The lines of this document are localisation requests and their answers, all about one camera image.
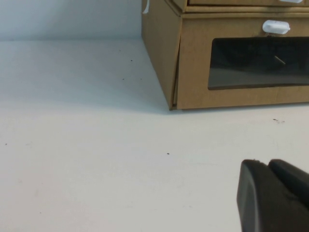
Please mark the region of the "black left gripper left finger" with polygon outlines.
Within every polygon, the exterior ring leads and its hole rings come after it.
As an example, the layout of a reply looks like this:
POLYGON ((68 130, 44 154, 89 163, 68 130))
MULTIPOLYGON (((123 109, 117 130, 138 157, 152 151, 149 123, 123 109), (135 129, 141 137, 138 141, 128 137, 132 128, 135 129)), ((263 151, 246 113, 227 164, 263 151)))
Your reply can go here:
POLYGON ((243 232, 309 230, 309 200, 299 200, 258 160, 241 163, 237 205, 243 232))

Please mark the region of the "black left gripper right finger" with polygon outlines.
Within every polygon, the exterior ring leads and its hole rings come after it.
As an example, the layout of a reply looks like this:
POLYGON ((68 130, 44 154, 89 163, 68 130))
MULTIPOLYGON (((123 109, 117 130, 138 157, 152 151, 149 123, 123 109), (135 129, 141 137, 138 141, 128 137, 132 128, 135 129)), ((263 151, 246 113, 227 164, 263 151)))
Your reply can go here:
POLYGON ((309 199, 309 174, 281 159, 272 159, 268 167, 299 200, 309 199))

